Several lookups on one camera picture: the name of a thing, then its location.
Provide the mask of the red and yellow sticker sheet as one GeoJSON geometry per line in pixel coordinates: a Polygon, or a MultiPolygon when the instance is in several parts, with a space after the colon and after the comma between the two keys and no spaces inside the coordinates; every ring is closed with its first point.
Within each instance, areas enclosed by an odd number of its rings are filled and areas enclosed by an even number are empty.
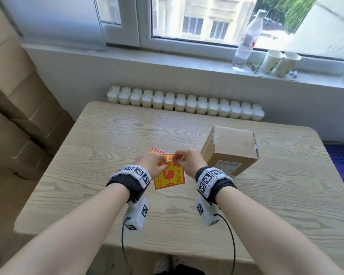
{"type": "Polygon", "coordinates": [[[151,148],[150,152],[166,154],[169,161],[169,168],[154,179],[155,190],[185,183],[184,170],[181,166],[172,161],[173,154],[168,154],[154,148],[151,148]]]}

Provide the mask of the white paper cup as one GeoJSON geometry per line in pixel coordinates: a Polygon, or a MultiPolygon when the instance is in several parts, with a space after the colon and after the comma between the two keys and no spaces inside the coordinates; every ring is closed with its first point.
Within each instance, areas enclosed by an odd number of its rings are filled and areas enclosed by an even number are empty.
{"type": "Polygon", "coordinates": [[[302,56],[295,52],[285,52],[277,64],[274,74],[277,77],[284,78],[301,59],[302,56]]]}
{"type": "Polygon", "coordinates": [[[259,72],[270,74],[283,57],[284,53],[282,53],[281,51],[268,50],[264,61],[259,68],[259,72]]]}

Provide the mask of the blue mat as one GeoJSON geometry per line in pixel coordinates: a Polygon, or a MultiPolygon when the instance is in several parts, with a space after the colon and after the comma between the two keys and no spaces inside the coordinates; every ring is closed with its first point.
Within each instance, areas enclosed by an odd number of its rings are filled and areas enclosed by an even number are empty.
{"type": "Polygon", "coordinates": [[[344,144],[324,145],[340,177],[344,180],[344,144]]]}

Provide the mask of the brown cardboard box with label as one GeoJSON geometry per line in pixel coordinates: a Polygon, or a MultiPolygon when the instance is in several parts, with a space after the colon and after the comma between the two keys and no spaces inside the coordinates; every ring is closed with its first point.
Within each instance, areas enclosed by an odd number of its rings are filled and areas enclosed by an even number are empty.
{"type": "Polygon", "coordinates": [[[231,177],[240,175],[259,160],[253,131],[213,126],[201,154],[209,167],[216,167],[231,177]]]}

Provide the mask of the white radiator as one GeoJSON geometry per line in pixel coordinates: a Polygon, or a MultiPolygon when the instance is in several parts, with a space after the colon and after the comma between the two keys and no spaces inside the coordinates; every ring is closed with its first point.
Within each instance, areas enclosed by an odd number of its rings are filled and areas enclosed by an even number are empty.
{"type": "Polygon", "coordinates": [[[265,116],[262,106],[257,103],[186,96],[182,93],[164,93],[150,89],[132,89],[113,85],[105,93],[105,97],[110,103],[232,119],[262,121],[265,116]]]}

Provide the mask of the white window frame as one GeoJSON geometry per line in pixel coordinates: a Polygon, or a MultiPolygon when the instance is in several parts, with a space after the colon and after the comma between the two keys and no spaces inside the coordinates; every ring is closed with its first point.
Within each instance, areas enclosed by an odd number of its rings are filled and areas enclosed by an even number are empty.
{"type": "Polygon", "coordinates": [[[111,46],[231,61],[260,9],[263,28],[249,56],[302,56],[296,66],[344,73],[344,0],[95,0],[111,46]]]}

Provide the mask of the person's left hand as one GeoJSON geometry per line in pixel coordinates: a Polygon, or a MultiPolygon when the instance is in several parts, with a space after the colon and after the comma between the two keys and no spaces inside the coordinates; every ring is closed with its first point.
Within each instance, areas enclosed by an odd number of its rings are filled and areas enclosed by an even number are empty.
{"type": "Polygon", "coordinates": [[[148,171],[152,180],[154,180],[161,173],[163,173],[163,172],[153,172],[153,153],[155,152],[146,152],[142,154],[140,157],[138,157],[138,159],[134,162],[134,165],[141,166],[143,169],[148,171]]]}

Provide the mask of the person's right hand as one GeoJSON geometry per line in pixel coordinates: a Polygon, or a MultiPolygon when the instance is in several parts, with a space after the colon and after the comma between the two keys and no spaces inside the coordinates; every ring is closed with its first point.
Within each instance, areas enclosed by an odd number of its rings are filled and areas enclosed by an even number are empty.
{"type": "Polygon", "coordinates": [[[208,165],[200,152],[195,148],[187,148],[187,166],[185,169],[183,168],[183,170],[188,176],[195,179],[197,172],[201,168],[207,166],[208,165]]]}

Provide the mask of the person's left forearm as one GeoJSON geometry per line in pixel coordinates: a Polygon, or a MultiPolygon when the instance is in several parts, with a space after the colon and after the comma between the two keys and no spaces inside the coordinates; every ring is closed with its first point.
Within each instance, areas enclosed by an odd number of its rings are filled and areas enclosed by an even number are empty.
{"type": "Polygon", "coordinates": [[[0,275],[85,275],[129,196],[110,184],[33,238],[0,275]]]}

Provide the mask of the grey window sill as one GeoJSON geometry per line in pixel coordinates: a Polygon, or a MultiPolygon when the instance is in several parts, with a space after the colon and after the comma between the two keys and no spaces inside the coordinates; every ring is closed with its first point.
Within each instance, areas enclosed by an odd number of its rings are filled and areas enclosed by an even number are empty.
{"type": "Polygon", "coordinates": [[[243,87],[263,88],[265,83],[269,88],[281,83],[284,85],[279,88],[320,86],[344,89],[344,80],[334,75],[299,72],[295,79],[278,78],[273,74],[254,73],[248,67],[237,71],[224,61],[156,52],[121,48],[94,51],[40,44],[23,44],[23,47],[38,71],[60,84],[73,77],[71,85],[136,85],[180,92],[203,92],[204,87],[218,92],[223,91],[225,84],[229,91],[237,91],[243,87]]]}

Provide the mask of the clear plastic water bottle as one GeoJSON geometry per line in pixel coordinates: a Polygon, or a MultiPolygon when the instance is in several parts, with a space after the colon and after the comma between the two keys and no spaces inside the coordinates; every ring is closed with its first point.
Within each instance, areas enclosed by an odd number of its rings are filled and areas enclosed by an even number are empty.
{"type": "Polygon", "coordinates": [[[263,29],[263,22],[266,15],[266,10],[259,9],[255,19],[248,24],[232,61],[233,69],[240,71],[246,65],[256,45],[257,38],[263,29]]]}

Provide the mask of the stack of brown cardboard boxes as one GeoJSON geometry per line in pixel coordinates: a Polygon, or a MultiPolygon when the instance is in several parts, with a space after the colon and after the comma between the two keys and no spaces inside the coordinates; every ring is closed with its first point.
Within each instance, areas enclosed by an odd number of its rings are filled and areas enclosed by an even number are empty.
{"type": "Polygon", "coordinates": [[[0,8],[0,174],[40,180],[73,125],[0,8]]]}

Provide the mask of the white patterned shoe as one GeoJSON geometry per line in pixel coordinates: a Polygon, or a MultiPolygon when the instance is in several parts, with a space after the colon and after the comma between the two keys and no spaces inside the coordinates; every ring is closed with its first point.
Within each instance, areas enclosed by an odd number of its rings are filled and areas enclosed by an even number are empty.
{"type": "Polygon", "coordinates": [[[169,275],[172,270],[173,264],[171,256],[163,254],[156,261],[152,275],[169,275]]]}

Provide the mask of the person's right forearm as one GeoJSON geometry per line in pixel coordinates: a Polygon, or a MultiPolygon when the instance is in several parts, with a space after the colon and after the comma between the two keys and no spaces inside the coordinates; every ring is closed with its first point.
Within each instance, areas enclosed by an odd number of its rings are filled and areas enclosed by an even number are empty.
{"type": "Polygon", "coordinates": [[[216,202],[265,275],[344,275],[305,235],[232,186],[216,202]]]}

